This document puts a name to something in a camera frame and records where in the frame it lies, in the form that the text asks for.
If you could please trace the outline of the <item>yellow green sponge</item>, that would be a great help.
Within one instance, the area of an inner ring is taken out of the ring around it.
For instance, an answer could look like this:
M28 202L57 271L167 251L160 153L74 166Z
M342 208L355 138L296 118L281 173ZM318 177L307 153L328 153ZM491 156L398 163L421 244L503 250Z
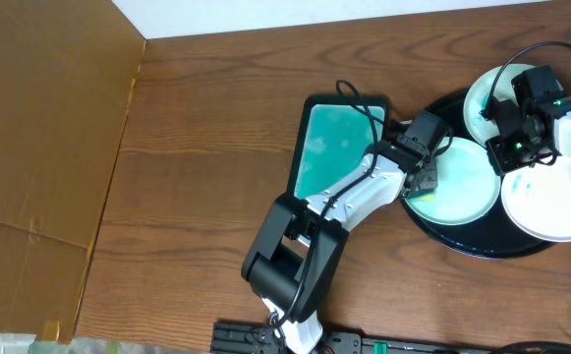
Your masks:
M427 201L432 201L434 198L435 198L435 191L429 191L426 193L411 195L409 198L407 198L407 201L427 202Z

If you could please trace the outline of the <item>mint green plate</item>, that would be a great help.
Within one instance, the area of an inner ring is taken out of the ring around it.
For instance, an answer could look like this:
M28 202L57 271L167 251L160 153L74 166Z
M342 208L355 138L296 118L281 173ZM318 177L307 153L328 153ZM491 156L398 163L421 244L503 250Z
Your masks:
M501 135L502 130L497 126L494 118L486 120L483 112L489 108L494 108L498 102L511 100L516 107L520 107L515 94L512 81L527 70L535 69L529 64L510 64L501 74L494 90L494 102L488 104L490 90L496 74L501 66L495 67L479 77L470 87L464 101L463 117L466 128L475 141L483 148L486 142Z
M501 178L478 143L454 138L450 148L436 159L438 187L427 202L405 200L417 216L441 225L473 222L485 215L500 193Z

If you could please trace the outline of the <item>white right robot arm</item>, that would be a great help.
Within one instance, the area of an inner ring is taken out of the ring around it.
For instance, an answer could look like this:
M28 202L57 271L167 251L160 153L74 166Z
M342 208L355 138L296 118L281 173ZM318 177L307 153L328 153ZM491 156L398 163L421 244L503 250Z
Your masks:
M494 121L499 134L485 142L488 161L498 176L537 164L571 159L571 96L519 106L498 101Z

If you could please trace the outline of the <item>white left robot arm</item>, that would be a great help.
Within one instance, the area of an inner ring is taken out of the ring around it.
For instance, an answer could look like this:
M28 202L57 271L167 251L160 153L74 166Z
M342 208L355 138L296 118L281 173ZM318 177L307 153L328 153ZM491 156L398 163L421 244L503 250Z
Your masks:
M393 141L368 145L358 166L326 190L274 201L241 275L268 308L280 347L314 350L323 335L317 309L351 230L378 208L419 192L428 166L452 140L450 128L424 133L409 125Z

